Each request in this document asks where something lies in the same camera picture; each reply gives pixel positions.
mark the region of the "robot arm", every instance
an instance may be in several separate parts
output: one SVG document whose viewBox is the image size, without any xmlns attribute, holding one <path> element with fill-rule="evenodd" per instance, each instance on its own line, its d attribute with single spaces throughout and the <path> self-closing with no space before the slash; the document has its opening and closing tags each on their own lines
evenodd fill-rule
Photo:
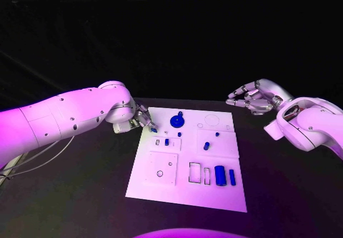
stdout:
<svg viewBox="0 0 343 238">
<path fill-rule="evenodd" d="M 244 94 L 244 100 L 231 99 Z M 269 80 L 260 79 L 228 94 L 226 104 L 246 107 L 253 115 L 275 109 L 276 119 L 263 127 L 273 140 L 285 137 L 301 150 L 325 145 L 343 159 L 343 110 L 319 98 L 293 99 Z"/>
<path fill-rule="evenodd" d="M 103 120 L 112 123 L 115 133 L 145 125 L 151 131 L 156 130 L 145 107 L 135 104 L 118 81 L 0 112 L 0 164 L 37 147 L 93 129 Z"/>
</svg>

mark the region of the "circular cutout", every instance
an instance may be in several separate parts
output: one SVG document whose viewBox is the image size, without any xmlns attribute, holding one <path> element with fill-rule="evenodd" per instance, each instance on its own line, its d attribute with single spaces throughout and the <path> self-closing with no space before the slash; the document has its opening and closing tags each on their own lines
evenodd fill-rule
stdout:
<svg viewBox="0 0 343 238">
<path fill-rule="evenodd" d="M 158 176 L 158 177 L 162 176 L 162 171 L 156 171 L 156 176 Z"/>
<path fill-rule="evenodd" d="M 218 118 L 216 115 L 207 115 L 204 118 L 205 124 L 210 126 L 216 126 L 218 124 Z"/>
</svg>

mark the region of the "dark background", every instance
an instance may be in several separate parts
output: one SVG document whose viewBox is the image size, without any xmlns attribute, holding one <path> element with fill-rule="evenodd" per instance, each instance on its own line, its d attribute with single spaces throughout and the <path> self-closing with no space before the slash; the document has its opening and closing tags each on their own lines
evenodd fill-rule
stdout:
<svg viewBox="0 0 343 238">
<path fill-rule="evenodd" d="M 267 78 L 343 107 L 332 5 L 0 3 L 0 110 L 125 83 L 133 97 L 223 101 Z"/>
</svg>

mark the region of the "robotic hand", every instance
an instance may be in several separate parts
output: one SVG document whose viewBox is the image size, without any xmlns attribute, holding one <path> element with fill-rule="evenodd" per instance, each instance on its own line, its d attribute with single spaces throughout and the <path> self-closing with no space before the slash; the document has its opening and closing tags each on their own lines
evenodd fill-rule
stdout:
<svg viewBox="0 0 343 238">
<path fill-rule="evenodd" d="M 244 100 L 233 99 L 244 93 Z M 276 119 L 263 127 L 273 140 L 285 137 L 301 150 L 325 145 L 343 159 L 343 110 L 319 98 L 292 98 L 272 81 L 260 79 L 228 94 L 226 104 L 246 107 L 253 115 L 275 109 Z"/>
<path fill-rule="evenodd" d="M 118 81 L 0 112 L 0 165 L 37 147 L 93 129 L 103 120 L 112 123 L 115 133 L 139 126 L 156 132 L 146 108 L 133 102 Z"/>
</svg>

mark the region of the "table surface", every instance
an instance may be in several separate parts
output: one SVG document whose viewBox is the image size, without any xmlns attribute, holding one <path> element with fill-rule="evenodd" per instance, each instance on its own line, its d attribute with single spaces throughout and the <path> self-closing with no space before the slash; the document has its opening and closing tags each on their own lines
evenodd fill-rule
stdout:
<svg viewBox="0 0 343 238">
<path fill-rule="evenodd" d="M 201 228 L 250 238 L 341 237 L 343 162 L 324 147 L 299 151 L 224 102 L 139 99 L 151 107 L 231 112 L 247 213 L 125 197 L 141 128 L 113 134 L 103 122 L 77 135 L 44 167 L 1 186 L 0 235 L 5 238 L 128 238 L 169 228 Z M 69 139 L 17 169 L 25 170 Z M 41 148 L 28 153 L 34 155 Z"/>
</svg>

